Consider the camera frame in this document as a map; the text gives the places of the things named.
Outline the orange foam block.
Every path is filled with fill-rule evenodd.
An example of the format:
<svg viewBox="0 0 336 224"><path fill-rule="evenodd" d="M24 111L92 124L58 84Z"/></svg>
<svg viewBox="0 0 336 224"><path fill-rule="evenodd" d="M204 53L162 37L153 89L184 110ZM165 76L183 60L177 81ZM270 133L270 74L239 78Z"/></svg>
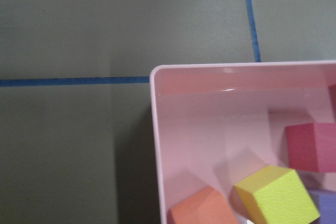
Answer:
<svg viewBox="0 0 336 224"><path fill-rule="evenodd" d="M207 186L185 198L167 213L167 223L238 223L222 193Z"/></svg>

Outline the yellow foam block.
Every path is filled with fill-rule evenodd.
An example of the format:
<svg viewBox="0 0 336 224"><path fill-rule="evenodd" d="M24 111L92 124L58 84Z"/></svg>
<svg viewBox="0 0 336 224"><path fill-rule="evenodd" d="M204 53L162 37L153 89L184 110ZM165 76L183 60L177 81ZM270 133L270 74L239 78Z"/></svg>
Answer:
<svg viewBox="0 0 336 224"><path fill-rule="evenodd" d="M267 165L234 188L253 223L312 223L320 217L294 169Z"/></svg>

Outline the pink foam block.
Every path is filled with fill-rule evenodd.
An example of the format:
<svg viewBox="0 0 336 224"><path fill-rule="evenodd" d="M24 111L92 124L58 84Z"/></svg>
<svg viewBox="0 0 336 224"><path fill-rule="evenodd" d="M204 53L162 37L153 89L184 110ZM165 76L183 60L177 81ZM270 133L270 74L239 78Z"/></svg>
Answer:
<svg viewBox="0 0 336 224"><path fill-rule="evenodd" d="M290 168L335 172L335 123L291 125L285 131Z"/></svg>

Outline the purple foam block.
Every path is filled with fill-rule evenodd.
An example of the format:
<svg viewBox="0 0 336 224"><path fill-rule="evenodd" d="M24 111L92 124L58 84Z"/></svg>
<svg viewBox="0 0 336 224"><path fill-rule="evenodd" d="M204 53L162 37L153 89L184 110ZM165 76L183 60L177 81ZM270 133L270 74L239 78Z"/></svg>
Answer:
<svg viewBox="0 0 336 224"><path fill-rule="evenodd" d="M312 223L335 224L335 192L322 189L309 189L308 192L320 213Z"/></svg>

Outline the pink plastic bin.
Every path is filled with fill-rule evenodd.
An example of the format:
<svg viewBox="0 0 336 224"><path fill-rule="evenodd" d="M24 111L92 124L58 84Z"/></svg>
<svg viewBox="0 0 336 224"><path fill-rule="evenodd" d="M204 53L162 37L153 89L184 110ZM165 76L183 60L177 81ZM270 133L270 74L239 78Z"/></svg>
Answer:
<svg viewBox="0 0 336 224"><path fill-rule="evenodd" d="M335 61L162 65L150 74L161 223L205 186L239 223L233 186L266 165L288 165L288 125L335 121Z"/></svg>

